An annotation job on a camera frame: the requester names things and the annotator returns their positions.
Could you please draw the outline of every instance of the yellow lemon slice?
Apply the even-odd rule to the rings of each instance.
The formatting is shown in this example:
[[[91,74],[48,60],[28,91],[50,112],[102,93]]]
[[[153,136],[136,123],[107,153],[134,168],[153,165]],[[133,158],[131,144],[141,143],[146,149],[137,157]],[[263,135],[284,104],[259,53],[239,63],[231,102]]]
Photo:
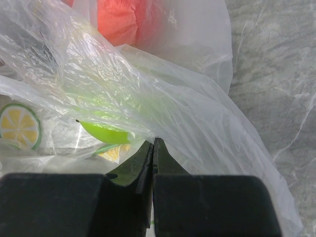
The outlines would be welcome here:
[[[0,138],[19,141],[35,149],[41,138],[40,121],[24,105],[6,105],[0,111]]]
[[[131,147],[130,144],[123,144],[123,145],[116,146],[106,152],[100,153],[98,155],[109,161],[119,163],[119,153],[121,151],[127,152],[130,149],[130,147]]]

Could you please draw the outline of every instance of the white marble vein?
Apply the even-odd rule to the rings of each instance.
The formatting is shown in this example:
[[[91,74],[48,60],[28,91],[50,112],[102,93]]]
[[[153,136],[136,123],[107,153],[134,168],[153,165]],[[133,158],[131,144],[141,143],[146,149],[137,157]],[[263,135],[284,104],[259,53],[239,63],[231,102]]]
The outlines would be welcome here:
[[[226,0],[230,97],[258,130],[316,236],[316,2]]]

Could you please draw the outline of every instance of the marble tabletop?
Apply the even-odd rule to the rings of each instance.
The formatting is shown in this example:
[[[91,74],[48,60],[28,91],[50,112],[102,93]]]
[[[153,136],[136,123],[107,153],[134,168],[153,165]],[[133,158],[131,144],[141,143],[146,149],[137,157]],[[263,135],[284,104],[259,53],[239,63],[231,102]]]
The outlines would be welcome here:
[[[316,1],[226,0],[229,96],[258,130],[316,236]]]

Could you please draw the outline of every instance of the translucent plastic bag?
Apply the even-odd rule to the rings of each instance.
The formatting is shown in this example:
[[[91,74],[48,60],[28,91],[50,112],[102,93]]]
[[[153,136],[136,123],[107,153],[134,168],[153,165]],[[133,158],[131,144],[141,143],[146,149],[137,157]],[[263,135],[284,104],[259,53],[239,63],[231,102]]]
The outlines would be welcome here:
[[[108,43],[58,0],[2,0],[0,55],[25,83],[0,77],[0,94],[150,141],[161,137],[191,173],[255,175],[284,236],[302,223],[257,131],[220,86],[130,46]]]
[[[233,54],[224,1],[74,0],[72,8],[114,46],[130,44],[206,75],[228,93]]]

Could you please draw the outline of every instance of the citrus slice pattern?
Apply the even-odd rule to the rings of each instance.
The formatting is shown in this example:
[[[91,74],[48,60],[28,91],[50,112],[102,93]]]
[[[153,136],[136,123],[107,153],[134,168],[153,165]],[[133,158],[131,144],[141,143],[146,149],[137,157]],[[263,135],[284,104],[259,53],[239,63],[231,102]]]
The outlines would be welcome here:
[[[6,105],[0,111],[0,138],[19,141],[35,149],[41,138],[40,121],[24,105]]]
[[[119,146],[116,146],[104,153],[98,154],[99,156],[103,157],[104,159],[107,159],[109,161],[119,163],[119,153],[120,151],[127,152],[130,149],[130,144],[122,144]]]

